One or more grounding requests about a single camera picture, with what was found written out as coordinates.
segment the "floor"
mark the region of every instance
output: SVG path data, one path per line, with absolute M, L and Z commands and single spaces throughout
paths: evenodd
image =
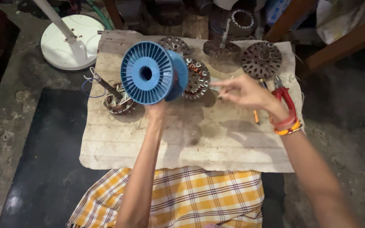
M 17 3 L 0 8 L 21 29 L 0 84 L 1 212 L 42 88 L 80 91 L 83 75 L 89 72 L 60 73 L 50 68 L 38 50 L 40 36 L 50 22 L 17 13 Z M 296 50 L 302 59 L 311 48 L 297 46 Z M 337 175 L 365 227 L 365 51 L 301 80 L 308 137 Z M 285 178 L 286 220 L 292 227 L 317 227 L 295 174 Z

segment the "red bracelet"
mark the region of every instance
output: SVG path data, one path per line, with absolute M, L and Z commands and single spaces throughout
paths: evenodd
M 287 125 L 293 124 L 296 121 L 297 121 L 296 117 L 290 116 L 290 117 L 286 118 L 285 120 L 278 122 L 278 123 L 274 123 L 271 121 L 271 124 L 274 125 L 274 127 L 276 127 L 276 128 L 281 128 L 281 127 L 285 127 Z

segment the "green hose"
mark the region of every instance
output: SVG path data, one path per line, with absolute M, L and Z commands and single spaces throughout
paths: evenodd
M 95 10 L 95 12 L 98 14 L 98 16 L 103 20 L 105 29 L 114 30 L 112 28 L 111 23 L 109 23 L 108 19 L 106 19 L 105 15 L 101 12 L 101 10 L 94 5 L 94 2 L 91 0 L 85 0 L 85 1 L 88 3 L 88 5 L 90 5 L 90 7 L 92 7 Z

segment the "hand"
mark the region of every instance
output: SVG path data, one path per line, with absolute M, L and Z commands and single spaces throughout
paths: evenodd
M 153 105 L 144 105 L 144 109 L 149 121 L 163 120 L 166 114 L 166 108 L 167 104 L 165 103 L 164 99 Z
M 281 103 L 248 75 L 211 83 L 211 85 L 222 86 L 219 95 L 224 100 L 232 101 L 251 110 L 266 110 L 275 120 L 283 120 L 288 117 L 288 112 Z M 234 95 L 233 91 L 238 91 L 239 94 Z

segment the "plaid cloth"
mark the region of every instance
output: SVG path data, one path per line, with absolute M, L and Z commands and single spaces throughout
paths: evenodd
M 85 193 L 67 227 L 113 227 L 130 171 L 114 169 L 99 179 Z M 263 199 L 257 171 L 207 171 L 195 166 L 156 170 L 149 227 L 261 228 Z

